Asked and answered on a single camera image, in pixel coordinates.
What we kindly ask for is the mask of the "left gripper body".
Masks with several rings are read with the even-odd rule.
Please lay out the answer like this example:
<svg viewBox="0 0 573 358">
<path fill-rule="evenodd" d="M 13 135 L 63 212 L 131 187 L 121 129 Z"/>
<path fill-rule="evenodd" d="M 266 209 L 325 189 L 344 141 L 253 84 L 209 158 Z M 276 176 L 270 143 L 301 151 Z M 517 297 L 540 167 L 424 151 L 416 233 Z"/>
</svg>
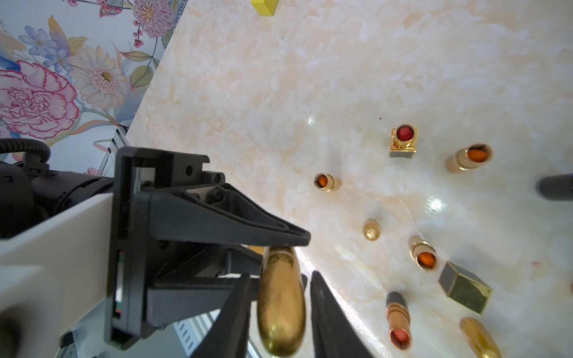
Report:
<svg viewBox="0 0 573 358">
<path fill-rule="evenodd" d="M 187 188 L 218 184 L 206 155 L 124 147 L 116 155 L 104 340 L 128 349 L 163 323 L 148 317 L 148 291 L 208 244 L 184 229 Z"/>
</svg>

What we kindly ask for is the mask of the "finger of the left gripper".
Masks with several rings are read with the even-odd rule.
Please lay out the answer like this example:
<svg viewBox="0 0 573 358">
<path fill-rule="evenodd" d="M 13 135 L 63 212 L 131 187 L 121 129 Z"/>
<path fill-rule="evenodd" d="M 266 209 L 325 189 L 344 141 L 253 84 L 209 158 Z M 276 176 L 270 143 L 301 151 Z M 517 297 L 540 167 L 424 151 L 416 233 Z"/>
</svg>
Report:
<svg viewBox="0 0 573 358">
<path fill-rule="evenodd" d="M 148 234 L 181 243 L 308 246 L 311 234 L 272 215 L 230 184 L 150 193 Z"/>
<path fill-rule="evenodd" d="M 242 274 L 252 279 L 248 300 L 256 300 L 263 258 L 243 246 L 208 245 L 151 283 L 146 292 L 146 322 L 162 328 L 221 309 Z"/>
</svg>

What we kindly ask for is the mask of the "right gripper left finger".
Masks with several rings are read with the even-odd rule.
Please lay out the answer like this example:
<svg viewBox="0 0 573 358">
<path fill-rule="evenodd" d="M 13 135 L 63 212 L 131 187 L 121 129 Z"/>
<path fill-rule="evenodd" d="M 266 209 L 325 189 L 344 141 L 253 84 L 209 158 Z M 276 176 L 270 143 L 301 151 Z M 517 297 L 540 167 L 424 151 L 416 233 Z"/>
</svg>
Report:
<svg viewBox="0 0 573 358">
<path fill-rule="evenodd" d="M 192 358 L 246 357 L 251 316 L 252 279 L 242 274 L 207 336 Z"/>
</svg>

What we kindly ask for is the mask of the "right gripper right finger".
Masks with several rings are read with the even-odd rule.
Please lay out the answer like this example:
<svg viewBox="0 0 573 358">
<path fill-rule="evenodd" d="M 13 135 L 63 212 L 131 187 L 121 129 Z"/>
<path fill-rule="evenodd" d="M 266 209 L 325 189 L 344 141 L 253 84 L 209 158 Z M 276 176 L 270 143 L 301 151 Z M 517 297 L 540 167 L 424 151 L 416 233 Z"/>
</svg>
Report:
<svg viewBox="0 0 573 358">
<path fill-rule="evenodd" d="M 315 357 L 372 357 L 318 271 L 310 284 Z"/>
</svg>

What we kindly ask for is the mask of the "gold bullet lipstick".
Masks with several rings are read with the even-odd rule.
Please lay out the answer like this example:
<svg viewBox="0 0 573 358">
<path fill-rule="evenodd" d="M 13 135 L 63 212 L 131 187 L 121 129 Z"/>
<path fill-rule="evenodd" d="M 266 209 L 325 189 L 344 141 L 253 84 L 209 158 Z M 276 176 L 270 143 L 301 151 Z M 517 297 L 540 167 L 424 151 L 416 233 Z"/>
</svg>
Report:
<svg viewBox="0 0 573 358">
<path fill-rule="evenodd" d="M 313 183 L 317 189 L 323 192 L 336 192 L 341 187 L 341 180 L 328 173 L 318 173 Z"/>
<path fill-rule="evenodd" d="M 468 172 L 486 165 L 493 159 L 493 150 L 484 143 L 467 146 L 454 153 L 445 162 L 450 173 Z"/>
<path fill-rule="evenodd" d="M 257 303 L 258 329 L 269 353 L 293 355 L 303 341 L 306 325 L 304 284 L 292 247 L 266 247 L 261 265 Z"/>
<path fill-rule="evenodd" d="M 440 260 L 434 247 L 420 236 L 412 236 L 408 240 L 410 256 L 422 271 L 435 271 Z"/>
</svg>

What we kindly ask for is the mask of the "black lipstick front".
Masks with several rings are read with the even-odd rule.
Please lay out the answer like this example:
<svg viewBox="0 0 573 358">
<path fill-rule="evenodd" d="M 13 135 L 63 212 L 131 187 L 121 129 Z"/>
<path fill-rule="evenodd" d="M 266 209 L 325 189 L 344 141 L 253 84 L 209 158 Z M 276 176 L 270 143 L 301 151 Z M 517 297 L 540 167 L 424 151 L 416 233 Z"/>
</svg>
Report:
<svg viewBox="0 0 573 358">
<path fill-rule="evenodd" d="M 413 344 L 410 332 L 410 312 L 407 302 L 399 292 L 391 292 L 386 297 L 386 319 L 392 345 L 402 351 L 410 349 Z"/>
</svg>

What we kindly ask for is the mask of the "gold bullet cap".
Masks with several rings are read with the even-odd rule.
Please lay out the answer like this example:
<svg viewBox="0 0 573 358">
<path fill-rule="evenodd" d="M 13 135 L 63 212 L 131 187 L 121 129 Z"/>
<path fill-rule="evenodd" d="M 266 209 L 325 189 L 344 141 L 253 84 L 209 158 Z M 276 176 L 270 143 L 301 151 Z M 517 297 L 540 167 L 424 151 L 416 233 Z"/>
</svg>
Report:
<svg viewBox="0 0 573 358">
<path fill-rule="evenodd" d="M 368 219 L 364 222 L 362 232 L 368 241 L 376 241 L 381 236 L 381 226 L 375 219 Z"/>
<path fill-rule="evenodd" d="M 461 319 L 460 331 L 476 357 L 502 358 L 495 340 L 478 320 L 473 318 Z"/>
</svg>

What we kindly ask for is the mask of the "square gold lipstick cap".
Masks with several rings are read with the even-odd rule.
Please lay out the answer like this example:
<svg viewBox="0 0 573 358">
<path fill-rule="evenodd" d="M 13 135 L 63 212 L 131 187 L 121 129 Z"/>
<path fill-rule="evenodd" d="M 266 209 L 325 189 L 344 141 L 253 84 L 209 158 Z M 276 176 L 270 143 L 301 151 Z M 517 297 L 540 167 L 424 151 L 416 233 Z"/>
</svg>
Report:
<svg viewBox="0 0 573 358">
<path fill-rule="evenodd" d="M 447 261 L 438 280 L 446 296 L 481 316 L 493 289 L 473 272 Z"/>
</svg>

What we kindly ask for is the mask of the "square gold lipstick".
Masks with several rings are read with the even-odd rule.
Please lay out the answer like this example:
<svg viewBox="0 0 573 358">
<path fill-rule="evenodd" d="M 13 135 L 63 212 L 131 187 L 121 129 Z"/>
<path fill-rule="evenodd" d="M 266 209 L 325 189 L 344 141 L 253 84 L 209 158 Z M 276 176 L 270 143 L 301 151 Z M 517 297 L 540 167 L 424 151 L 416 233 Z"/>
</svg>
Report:
<svg viewBox="0 0 573 358">
<path fill-rule="evenodd" d="M 412 159 L 416 153 L 417 134 L 417 129 L 412 125 L 404 124 L 393 128 L 389 157 Z"/>
</svg>

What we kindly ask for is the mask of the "black lipstick tube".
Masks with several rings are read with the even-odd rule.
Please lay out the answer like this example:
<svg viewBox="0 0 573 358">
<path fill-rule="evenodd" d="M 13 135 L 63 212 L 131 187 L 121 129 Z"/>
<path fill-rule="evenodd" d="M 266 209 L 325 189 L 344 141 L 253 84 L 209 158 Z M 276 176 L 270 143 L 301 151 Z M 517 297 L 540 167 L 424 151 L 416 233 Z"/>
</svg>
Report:
<svg viewBox="0 0 573 358">
<path fill-rule="evenodd" d="M 573 174 L 551 175 L 537 182 L 538 194 L 549 201 L 573 201 Z"/>
</svg>

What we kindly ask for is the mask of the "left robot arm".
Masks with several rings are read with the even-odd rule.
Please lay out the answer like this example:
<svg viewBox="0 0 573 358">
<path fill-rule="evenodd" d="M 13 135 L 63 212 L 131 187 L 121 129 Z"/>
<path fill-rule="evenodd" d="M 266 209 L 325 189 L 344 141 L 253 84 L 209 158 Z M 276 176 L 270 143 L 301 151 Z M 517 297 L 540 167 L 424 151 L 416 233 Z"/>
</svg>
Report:
<svg viewBox="0 0 573 358">
<path fill-rule="evenodd" d="M 205 155 L 124 147 L 113 178 L 49 168 L 50 149 L 37 140 L 4 139 L 1 238 L 17 234 L 80 203 L 110 193 L 105 340 L 127 349 L 171 323 L 222 308 L 236 274 L 258 273 L 251 246 L 307 246 L 308 231 L 273 216 L 203 170 Z"/>
</svg>

